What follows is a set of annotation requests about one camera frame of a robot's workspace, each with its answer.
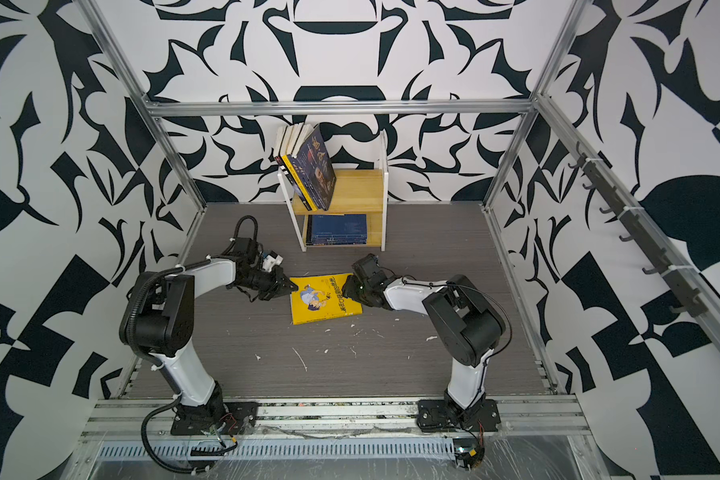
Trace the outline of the yellow cartoon book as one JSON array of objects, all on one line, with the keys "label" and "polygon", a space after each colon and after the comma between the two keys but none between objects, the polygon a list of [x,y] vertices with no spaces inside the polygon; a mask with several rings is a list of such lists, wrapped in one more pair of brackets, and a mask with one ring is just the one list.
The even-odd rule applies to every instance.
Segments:
[{"label": "yellow cartoon book", "polygon": [[304,123],[298,123],[289,125],[292,127],[292,130],[290,134],[288,135],[287,140],[287,146],[284,148],[284,152],[281,154],[282,159],[284,160],[288,170],[290,171],[291,178],[295,181],[296,185],[301,191],[301,198],[300,200],[305,207],[305,209],[310,212],[314,211],[316,209],[315,203],[311,200],[311,197],[308,193],[308,190],[303,185],[303,182],[298,178],[298,175],[296,171],[293,168],[293,163],[290,160],[290,158],[293,156],[293,154],[296,152],[296,144],[297,140],[301,134],[302,127],[304,126]]},{"label": "yellow cartoon book", "polygon": [[298,289],[290,296],[292,324],[361,315],[362,305],[342,293],[349,276],[349,273],[344,273],[294,278]]}]

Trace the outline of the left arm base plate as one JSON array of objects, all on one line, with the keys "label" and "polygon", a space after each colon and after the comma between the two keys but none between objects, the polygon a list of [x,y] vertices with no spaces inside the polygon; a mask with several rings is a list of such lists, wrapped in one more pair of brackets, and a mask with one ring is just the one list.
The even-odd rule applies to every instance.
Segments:
[{"label": "left arm base plate", "polygon": [[241,434],[256,424],[259,406],[257,402],[225,402],[223,406],[179,405],[170,434],[190,436],[211,431],[230,436]]}]

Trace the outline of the wooden white frame bookshelf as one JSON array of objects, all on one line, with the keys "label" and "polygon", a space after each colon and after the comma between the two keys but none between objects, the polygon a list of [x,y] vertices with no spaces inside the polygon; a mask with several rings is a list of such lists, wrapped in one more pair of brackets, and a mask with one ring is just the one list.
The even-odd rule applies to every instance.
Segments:
[{"label": "wooden white frame bookshelf", "polygon": [[280,191],[283,194],[300,250],[316,247],[307,233],[310,218],[313,215],[364,214],[366,216],[366,242],[354,244],[354,247],[379,248],[386,250],[388,191],[390,174],[388,169],[388,136],[381,131],[372,142],[378,150],[378,160],[374,169],[336,169],[337,186],[334,191],[331,208],[328,211],[307,211],[303,208],[297,194],[282,169],[277,171]]}]

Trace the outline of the blue book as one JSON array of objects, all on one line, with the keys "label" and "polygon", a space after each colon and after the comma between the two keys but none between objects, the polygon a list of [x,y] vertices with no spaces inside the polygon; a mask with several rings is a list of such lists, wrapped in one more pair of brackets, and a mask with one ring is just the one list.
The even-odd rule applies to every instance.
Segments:
[{"label": "blue book", "polygon": [[367,239],[365,214],[312,215],[307,222],[308,245],[356,245]]}]

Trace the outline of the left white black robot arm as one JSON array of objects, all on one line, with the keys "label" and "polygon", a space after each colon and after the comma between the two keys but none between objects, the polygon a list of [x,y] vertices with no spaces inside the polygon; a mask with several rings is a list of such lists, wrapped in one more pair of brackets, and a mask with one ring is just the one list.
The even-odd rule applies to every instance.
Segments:
[{"label": "left white black robot arm", "polygon": [[162,469],[197,476],[211,466],[192,461],[176,464],[161,458],[148,436],[148,424],[155,416],[171,411],[179,423],[215,437],[232,417],[220,383],[207,373],[192,343],[196,299],[221,287],[236,289],[251,302],[288,296],[297,286],[284,273],[282,261],[279,254],[263,248],[256,234],[244,237],[235,231],[218,255],[137,277],[119,339],[159,372],[172,391],[171,402],[148,413],[140,426],[143,448]]}]

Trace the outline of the wall coat hook rail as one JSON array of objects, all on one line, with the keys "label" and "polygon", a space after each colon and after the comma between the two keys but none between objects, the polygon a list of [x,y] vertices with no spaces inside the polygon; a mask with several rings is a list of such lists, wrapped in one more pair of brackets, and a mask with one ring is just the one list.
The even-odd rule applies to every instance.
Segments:
[{"label": "wall coat hook rail", "polygon": [[576,142],[575,151],[578,158],[569,167],[579,169],[589,180],[584,184],[585,190],[596,191],[605,201],[606,207],[600,208],[604,215],[612,215],[626,230],[620,236],[621,242],[634,242],[648,260],[650,267],[643,267],[645,275],[659,275],[679,302],[678,307],[671,307],[673,313],[688,313],[697,318],[709,311],[701,298],[701,291],[695,287],[684,270],[688,265],[681,265],[670,259],[669,251],[660,245],[657,235],[648,225],[648,215],[643,207],[628,204],[624,191],[609,180],[605,174],[607,165],[601,158],[590,157],[583,149],[580,141]]}]

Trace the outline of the dark portrait book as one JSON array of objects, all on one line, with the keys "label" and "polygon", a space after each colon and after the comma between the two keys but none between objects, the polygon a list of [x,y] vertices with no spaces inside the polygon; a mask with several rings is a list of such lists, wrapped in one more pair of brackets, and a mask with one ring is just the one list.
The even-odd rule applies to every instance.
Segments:
[{"label": "dark portrait book", "polygon": [[327,211],[331,206],[337,177],[320,126],[312,126],[314,127],[314,131],[308,140],[308,146],[311,152],[311,158],[314,160],[319,195],[323,205],[321,210]]},{"label": "dark portrait book", "polygon": [[286,152],[293,170],[292,176],[299,180],[300,189],[303,191],[310,209],[319,211],[323,205],[319,195],[314,160],[311,158],[308,146],[308,140],[313,131],[312,125],[295,124]]}]

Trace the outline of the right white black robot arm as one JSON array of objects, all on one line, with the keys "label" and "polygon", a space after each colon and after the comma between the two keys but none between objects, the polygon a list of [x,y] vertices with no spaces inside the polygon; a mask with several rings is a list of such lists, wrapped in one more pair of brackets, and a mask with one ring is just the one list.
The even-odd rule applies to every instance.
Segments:
[{"label": "right white black robot arm", "polygon": [[342,293],[364,306],[427,316],[452,358],[447,408],[458,421],[477,414],[485,401],[488,363],[510,327],[490,296],[461,274],[434,282],[396,275],[373,254],[353,263]]}]

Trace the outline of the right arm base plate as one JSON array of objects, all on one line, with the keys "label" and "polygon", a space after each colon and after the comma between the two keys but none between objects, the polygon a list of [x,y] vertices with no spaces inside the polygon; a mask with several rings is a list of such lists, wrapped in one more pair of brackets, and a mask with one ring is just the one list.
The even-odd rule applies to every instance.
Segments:
[{"label": "right arm base plate", "polygon": [[492,399],[479,400],[468,409],[452,400],[419,400],[416,406],[416,425],[423,432],[497,432],[501,424],[497,403]]}]

